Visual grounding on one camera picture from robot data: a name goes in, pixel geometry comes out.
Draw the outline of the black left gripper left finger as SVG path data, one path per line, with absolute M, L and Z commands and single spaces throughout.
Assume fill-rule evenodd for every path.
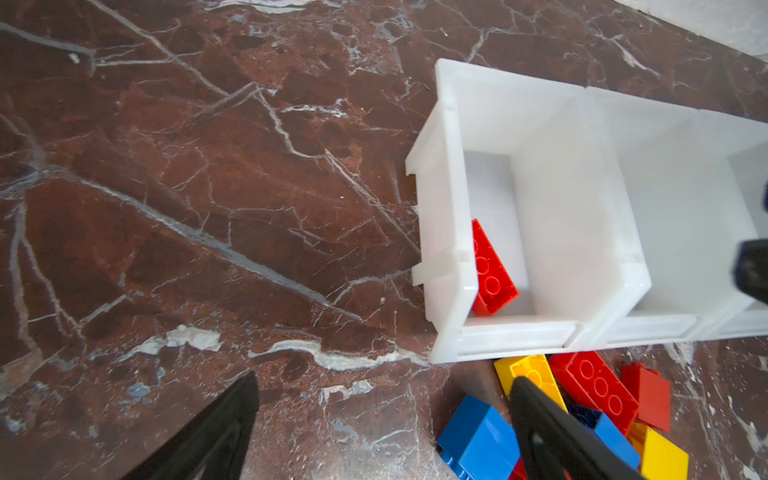
M 240 376 L 126 479 L 238 479 L 259 408 L 255 373 Z

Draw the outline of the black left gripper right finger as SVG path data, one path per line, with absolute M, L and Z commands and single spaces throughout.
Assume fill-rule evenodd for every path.
M 515 378 L 509 399 L 529 479 L 642 479 L 529 379 Z

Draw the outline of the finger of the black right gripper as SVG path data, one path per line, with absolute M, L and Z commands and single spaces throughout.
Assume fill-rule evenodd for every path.
M 757 199 L 758 238 L 739 244 L 732 271 L 736 288 L 763 305 L 767 304 L 767 182 L 754 188 Z

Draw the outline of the yellow lego pile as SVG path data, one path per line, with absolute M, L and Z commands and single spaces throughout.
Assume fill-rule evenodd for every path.
M 641 456 L 640 474 L 648 480 L 687 480 L 689 455 L 647 425 L 634 422 L 628 439 Z

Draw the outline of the red lego pile bottom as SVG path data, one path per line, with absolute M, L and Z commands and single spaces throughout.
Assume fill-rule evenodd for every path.
M 524 466 L 523 459 L 520 458 L 516 463 L 512 473 L 509 476 L 509 480 L 527 480 L 527 474 Z

